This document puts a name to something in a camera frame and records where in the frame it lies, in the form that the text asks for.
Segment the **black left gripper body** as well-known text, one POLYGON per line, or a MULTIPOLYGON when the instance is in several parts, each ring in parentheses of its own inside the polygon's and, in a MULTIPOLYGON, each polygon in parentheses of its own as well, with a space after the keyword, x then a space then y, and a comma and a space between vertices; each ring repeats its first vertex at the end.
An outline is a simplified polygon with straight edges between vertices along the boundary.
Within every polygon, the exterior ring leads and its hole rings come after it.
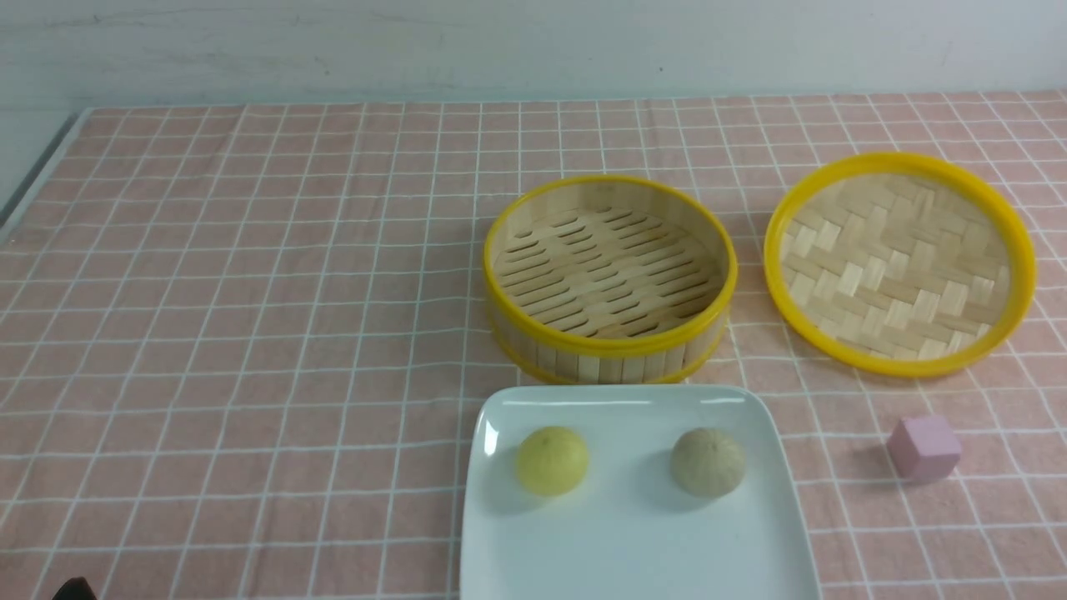
POLYGON ((85 577, 71 577, 51 597, 51 600, 97 600, 85 577))

